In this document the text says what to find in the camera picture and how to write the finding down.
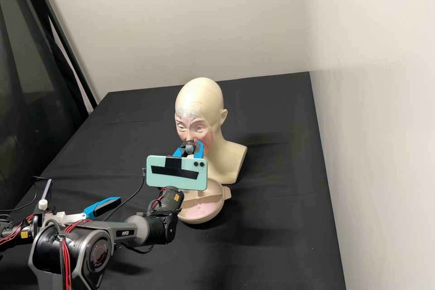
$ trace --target pink food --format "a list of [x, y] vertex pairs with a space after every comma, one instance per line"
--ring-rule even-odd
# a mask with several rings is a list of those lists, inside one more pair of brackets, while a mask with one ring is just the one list
[[198, 219], [203, 218], [207, 215], [210, 215], [214, 211], [216, 211], [218, 207], [218, 203], [199, 203], [191, 208], [184, 208], [184, 217], [187, 219]]

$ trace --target mannequin head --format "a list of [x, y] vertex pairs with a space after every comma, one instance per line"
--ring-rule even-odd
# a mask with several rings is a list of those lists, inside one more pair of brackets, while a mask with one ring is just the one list
[[221, 125], [227, 114], [222, 90], [209, 78], [195, 78], [186, 83], [175, 101], [175, 126], [180, 139], [200, 140], [205, 153], [216, 137], [222, 137]]

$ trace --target piper logo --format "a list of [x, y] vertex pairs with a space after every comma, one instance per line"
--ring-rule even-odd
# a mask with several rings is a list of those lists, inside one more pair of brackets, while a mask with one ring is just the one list
[[116, 232], [117, 237], [126, 237], [126, 236], [132, 236], [135, 234], [134, 230], [118, 230]]

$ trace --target mannequin ear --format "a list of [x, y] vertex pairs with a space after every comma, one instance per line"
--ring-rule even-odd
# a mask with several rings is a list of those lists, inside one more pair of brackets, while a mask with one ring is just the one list
[[227, 116], [228, 116], [228, 110], [227, 109], [221, 110], [221, 125], [225, 122]]

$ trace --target black cable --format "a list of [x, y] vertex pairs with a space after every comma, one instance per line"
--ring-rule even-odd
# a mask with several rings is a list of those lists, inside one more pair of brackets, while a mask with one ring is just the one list
[[53, 220], [53, 219], [49, 219], [46, 223], [45, 223], [45, 225], [48, 225], [48, 223], [49, 222], [53, 222], [53, 224], [54, 224], [54, 226], [55, 226], [55, 228], [56, 228], [56, 230], [57, 230], [57, 232], [58, 232], [58, 235], [62, 232], [62, 230], [60, 229], [60, 224], [59, 224], [59, 222], [57, 222], [56, 220]]
[[[38, 177], [38, 176], [32, 176], [32, 177], [36, 178], [36, 179], [43, 179], [43, 180], [51, 179], [51, 178], [44, 178], [44, 177]], [[35, 196], [33, 197], [32, 201], [30, 203], [27, 203], [23, 206], [20, 206], [19, 208], [12, 208], [12, 209], [7, 209], [7, 210], [0, 209], [0, 212], [15, 212], [15, 211], [21, 210], [22, 208], [28, 207], [29, 205], [32, 205], [35, 202], [36, 197], [38, 196], [38, 191], [36, 189], [36, 181], [33, 183], [33, 186], [35, 188]]]
[[63, 290], [69, 290], [67, 289], [67, 284], [66, 284], [66, 266], [65, 266], [65, 256], [63, 255], [63, 242], [64, 242], [64, 238], [60, 237], [59, 238], [59, 257], [60, 257], [60, 275], [62, 276], [62, 285], [63, 285]]
[[127, 203], [130, 199], [135, 197], [137, 195], [137, 193], [140, 192], [140, 190], [144, 186], [144, 183], [145, 183], [145, 173], [143, 173], [142, 183], [140, 184], [140, 187], [134, 192], [134, 194], [132, 194], [129, 198], [127, 198], [123, 203], [121, 203], [117, 207], [115, 207], [115, 209], [108, 216], [106, 216], [106, 218], [103, 221], [107, 221], [108, 218], [110, 218], [113, 213], [115, 213], [120, 207], [124, 206], [124, 204]]
[[151, 245], [151, 247], [147, 250], [147, 251], [140, 251], [139, 249], [130, 247], [129, 245], [126, 245], [125, 243], [121, 242], [121, 245], [123, 245], [125, 248], [127, 248], [128, 250], [134, 251], [138, 254], [148, 254], [150, 251], [153, 250], [154, 245]]
[[35, 188], [35, 196], [33, 197], [32, 201], [30, 203], [27, 203], [23, 206], [20, 206], [19, 208], [13, 208], [13, 209], [7, 209], [7, 210], [0, 210], [0, 212], [14, 212], [14, 211], [18, 211], [21, 210], [22, 208], [28, 207], [29, 205], [32, 205], [33, 202], [35, 201], [37, 195], [38, 195], [38, 191], [36, 189], [36, 182], [33, 183], [33, 186]]
[[155, 202], [157, 202], [159, 208], [162, 207], [162, 202], [161, 202], [160, 200], [158, 200], [158, 199], [155, 199], [155, 200], [151, 201], [151, 202], [148, 204], [148, 208], [147, 208], [147, 210], [146, 210], [147, 213], [151, 212], [151, 206], [153, 206]]
[[181, 209], [176, 209], [176, 210], [167, 210], [167, 211], [151, 211], [151, 212], [147, 212], [145, 214], [145, 216], [168, 216], [172, 213], [180, 213]]
[[14, 219], [9, 214], [0, 214], [0, 224], [12, 224]]

